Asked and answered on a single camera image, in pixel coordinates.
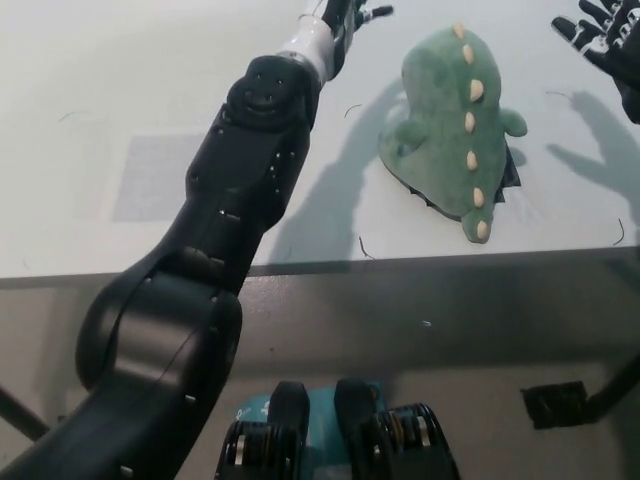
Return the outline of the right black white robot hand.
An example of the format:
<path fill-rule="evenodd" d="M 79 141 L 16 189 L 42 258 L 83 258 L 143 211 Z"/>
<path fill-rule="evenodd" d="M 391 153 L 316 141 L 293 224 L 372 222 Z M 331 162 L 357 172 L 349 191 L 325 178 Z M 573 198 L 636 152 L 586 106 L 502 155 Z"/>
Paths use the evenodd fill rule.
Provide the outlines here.
<path fill-rule="evenodd" d="M 577 21 L 556 16 L 551 28 L 580 56 L 613 80 L 628 119 L 639 123 L 639 3 L 580 1 Z"/>

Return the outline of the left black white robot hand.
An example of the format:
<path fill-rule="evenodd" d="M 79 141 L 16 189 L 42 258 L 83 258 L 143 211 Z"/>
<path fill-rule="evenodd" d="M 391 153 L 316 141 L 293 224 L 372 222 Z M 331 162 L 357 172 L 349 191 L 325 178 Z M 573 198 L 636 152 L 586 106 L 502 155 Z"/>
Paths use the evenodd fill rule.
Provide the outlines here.
<path fill-rule="evenodd" d="M 371 21 L 394 13 L 392 5 L 373 8 L 361 0 L 309 1 L 297 31 L 278 51 L 310 68 L 321 87 L 341 71 L 354 34 Z"/>

